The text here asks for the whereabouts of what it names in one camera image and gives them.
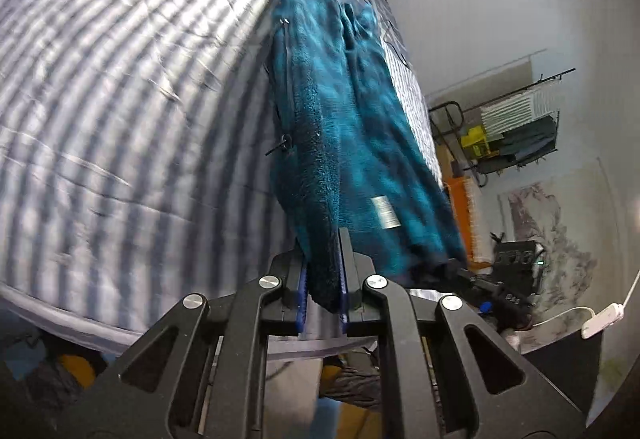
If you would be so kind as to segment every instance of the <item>teal garment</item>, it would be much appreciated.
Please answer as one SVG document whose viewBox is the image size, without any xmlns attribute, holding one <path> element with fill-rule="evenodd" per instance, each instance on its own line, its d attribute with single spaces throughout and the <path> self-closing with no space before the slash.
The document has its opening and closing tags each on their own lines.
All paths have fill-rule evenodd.
<svg viewBox="0 0 640 439">
<path fill-rule="evenodd" d="M 274 154 L 273 182 L 309 262 L 314 300 L 339 308 L 340 227 L 391 278 L 465 262 L 449 201 L 396 95 L 372 8 L 355 0 L 275 3 L 269 67 L 286 143 Z M 399 225 L 389 223 L 395 219 Z"/>
</svg>

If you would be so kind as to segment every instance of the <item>white power adapter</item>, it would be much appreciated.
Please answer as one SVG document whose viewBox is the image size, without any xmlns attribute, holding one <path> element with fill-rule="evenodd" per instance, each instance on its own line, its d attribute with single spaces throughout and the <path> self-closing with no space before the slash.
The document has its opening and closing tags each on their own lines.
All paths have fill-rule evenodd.
<svg viewBox="0 0 640 439">
<path fill-rule="evenodd" d="M 585 340 L 591 338 L 593 335 L 619 322 L 624 316 L 625 307 L 622 304 L 611 304 L 582 324 L 582 337 Z"/>
</svg>

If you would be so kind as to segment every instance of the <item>white label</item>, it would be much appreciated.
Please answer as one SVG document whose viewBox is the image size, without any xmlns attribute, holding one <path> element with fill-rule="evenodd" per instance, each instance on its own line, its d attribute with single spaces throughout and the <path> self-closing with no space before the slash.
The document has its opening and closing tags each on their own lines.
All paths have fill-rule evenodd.
<svg viewBox="0 0 640 439">
<path fill-rule="evenodd" d="M 372 197 L 371 202 L 376 207 L 378 212 L 378 218 L 380 219 L 380 225 L 383 229 L 397 228 L 400 226 L 400 221 L 396 217 L 396 212 L 391 207 L 391 202 L 386 196 Z"/>
</svg>

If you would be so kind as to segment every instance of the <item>striped bed sheet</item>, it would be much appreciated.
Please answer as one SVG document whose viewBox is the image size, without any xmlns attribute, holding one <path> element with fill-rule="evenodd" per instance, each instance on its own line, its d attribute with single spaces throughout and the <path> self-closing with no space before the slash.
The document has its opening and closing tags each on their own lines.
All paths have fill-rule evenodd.
<svg viewBox="0 0 640 439">
<path fill-rule="evenodd" d="M 0 0 L 0 297 L 120 353 L 189 292 L 219 297 L 292 247 L 256 26 L 269 0 Z M 369 0 L 425 161 L 426 108 L 385 0 Z M 308 305 L 270 358 L 348 340 Z"/>
</svg>

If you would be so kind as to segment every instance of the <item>silver bolt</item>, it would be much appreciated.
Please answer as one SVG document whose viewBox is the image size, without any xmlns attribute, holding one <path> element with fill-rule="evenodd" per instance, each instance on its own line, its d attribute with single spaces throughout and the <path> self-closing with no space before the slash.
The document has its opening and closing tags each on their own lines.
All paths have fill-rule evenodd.
<svg viewBox="0 0 640 439">
<path fill-rule="evenodd" d="M 280 284 L 280 278 L 273 275 L 267 275 L 260 278 L 260 287 L 264 289 L 273 289 Z"/>
<path fill-rule="evenodd" d="M 380 275 L 371 275 L 367 278 L 367 285 L 372 289 L 382 289 L 387 283 L 386 278 Z"/>
<path fill-rule="evenodd" d="M 182 305 L 187 307 L 188 309 L 196 309 L 200 307 L 204 303 L 202 296 L 199 294 L 190 294 L 184 297 L 182 300 Z"/>
<path fill-rule="evenodd" d="M 442 305 L 449 311 L 457 311 L 462 307 L 462 300 L 457 296 L 449 295 L 442 299 Z"/>
</svg>

